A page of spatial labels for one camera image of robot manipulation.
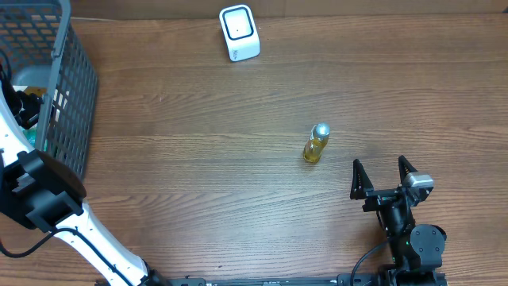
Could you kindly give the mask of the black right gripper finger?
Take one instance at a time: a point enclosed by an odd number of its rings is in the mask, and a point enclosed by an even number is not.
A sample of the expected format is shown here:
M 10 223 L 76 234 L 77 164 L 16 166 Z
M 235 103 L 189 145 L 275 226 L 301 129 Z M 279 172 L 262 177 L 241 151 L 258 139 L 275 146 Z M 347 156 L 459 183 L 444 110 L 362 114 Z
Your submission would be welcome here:
M 401 185 L 404 185 L 405 179 L 410 173 L 417 171 L 417 169 L 403 155 L 398 157 L 398 170 Z
M 352 186 L 350 191 L 350 199 L 359 200 L 366 199 L 372 194 L 374 187 L 364 170 L 359 159 L 353 161 Z

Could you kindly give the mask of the yellow oil glass bottle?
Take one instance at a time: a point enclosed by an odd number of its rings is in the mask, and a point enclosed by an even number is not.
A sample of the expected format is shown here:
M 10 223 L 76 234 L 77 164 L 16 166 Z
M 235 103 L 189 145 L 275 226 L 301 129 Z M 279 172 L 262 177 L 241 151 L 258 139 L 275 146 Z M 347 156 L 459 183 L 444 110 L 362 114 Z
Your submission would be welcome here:
M 316 164 L 328 144 L 330 135 L 330 126 L 325 122 L 316 124 L 310 134 L 310 138 L 303 149 L 303 158 L 305 161 Z

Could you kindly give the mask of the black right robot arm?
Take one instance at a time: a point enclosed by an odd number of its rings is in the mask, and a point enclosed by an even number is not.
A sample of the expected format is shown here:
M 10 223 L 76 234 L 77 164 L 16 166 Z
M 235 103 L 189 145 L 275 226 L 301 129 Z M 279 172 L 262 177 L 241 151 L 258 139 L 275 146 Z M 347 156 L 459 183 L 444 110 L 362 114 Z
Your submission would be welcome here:
M 429 197 L 434 180 L 404 156 L 398 158 L 398 168 L 399 185 L 376 191 L 363 165 L 355 159 L 350 198 L 363 200 L 363 211 L 375 212 L 379 217 L 396 269 L 403 273 L 432 272 L 442 266 L 447 234 L 439 226 L 418 225 L 411 209 Z

